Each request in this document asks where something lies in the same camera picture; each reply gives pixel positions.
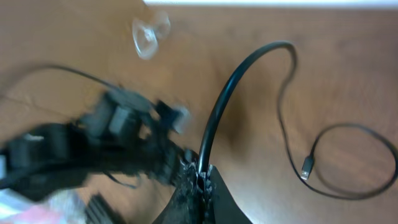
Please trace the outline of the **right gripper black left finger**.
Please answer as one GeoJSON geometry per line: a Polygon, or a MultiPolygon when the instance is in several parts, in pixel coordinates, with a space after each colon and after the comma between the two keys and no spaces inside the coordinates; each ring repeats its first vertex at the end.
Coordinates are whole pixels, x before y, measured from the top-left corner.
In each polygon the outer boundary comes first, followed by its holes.
{"type": "Polygon", "coordinates": [[[197,163],[191,162],[182,169],[179,180],[168,204],[153,224],[202,224],[205,223],[203,192],[197,184],[197,163]]]}

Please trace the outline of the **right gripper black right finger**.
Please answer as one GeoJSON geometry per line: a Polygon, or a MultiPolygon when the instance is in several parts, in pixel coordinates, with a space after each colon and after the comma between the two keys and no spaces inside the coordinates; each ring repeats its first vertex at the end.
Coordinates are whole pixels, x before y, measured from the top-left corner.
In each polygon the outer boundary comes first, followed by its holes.
{"type": "Polygon", "coordinates": [[[235,202],[217,167],[209,166],[205,177],[205,223],[251,224],[235,202]]]}

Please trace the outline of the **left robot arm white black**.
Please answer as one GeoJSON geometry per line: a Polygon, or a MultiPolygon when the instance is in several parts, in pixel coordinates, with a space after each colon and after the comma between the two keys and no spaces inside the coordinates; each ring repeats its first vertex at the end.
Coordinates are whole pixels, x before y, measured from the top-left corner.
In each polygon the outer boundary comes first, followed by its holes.
{"type": "Polygon", "coordinates": [[[125,90],[104,92],[94,109],[65,123],[38,125],[5,142],[2,189],[39,201],[83,185],[90,174],[146,175],[177,185],[198,154],[169,135],[183,113],[125,90]]]}

